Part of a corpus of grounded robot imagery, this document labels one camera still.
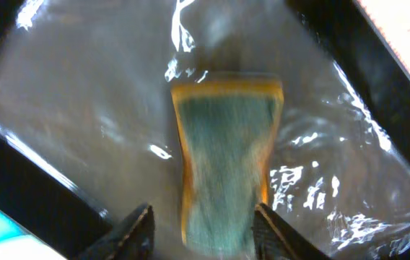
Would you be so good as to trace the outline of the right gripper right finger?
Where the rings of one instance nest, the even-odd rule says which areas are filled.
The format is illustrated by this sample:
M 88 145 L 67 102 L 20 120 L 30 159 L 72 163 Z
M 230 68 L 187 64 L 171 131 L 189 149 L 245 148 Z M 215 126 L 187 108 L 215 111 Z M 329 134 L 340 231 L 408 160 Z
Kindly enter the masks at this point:
M 255 207 L 253 240 L 259 260 L 331 260 L 264 203 Z

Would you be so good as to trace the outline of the green yellow sponge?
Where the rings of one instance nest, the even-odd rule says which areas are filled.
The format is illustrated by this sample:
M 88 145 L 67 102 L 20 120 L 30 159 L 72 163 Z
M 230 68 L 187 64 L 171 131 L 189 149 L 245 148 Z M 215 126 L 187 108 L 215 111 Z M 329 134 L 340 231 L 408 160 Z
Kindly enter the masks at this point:
M 210 257 L 249 251 L 254 209 L 269 200 L 282 83 L 270 77 L 182 82 L 171 97 L 183 157 L 183 244 Z

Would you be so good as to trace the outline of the teal plastic tray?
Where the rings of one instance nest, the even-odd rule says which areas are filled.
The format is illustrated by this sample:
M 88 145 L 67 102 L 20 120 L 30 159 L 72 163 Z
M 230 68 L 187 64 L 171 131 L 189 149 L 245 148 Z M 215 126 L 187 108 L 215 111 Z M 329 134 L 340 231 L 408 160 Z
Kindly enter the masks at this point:
M 59 260 L 64 257 L 0 211 L 0 260 Z

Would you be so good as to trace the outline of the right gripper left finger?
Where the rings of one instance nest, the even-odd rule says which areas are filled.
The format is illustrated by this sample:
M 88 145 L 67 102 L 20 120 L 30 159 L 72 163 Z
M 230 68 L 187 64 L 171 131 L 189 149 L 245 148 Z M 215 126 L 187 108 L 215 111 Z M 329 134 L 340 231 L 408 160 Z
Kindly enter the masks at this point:
M 154 253 L 154 211 L 141 204 L 77 260 L 148 260 Z

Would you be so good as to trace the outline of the black water tray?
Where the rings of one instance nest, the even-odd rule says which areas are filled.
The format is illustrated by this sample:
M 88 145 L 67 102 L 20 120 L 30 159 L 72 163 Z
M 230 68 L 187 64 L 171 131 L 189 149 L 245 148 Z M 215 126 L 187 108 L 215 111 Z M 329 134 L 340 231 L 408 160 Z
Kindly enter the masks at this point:
M 120 218 L 153 204 L 158 255 L 180 235 L 183 151 L 171 89 L 273 76 L 284 93 L 269 206 L 336 259 L 410 247 L 410 165 L 287 1 L 26 4 L 0 53 L 0 129 Z

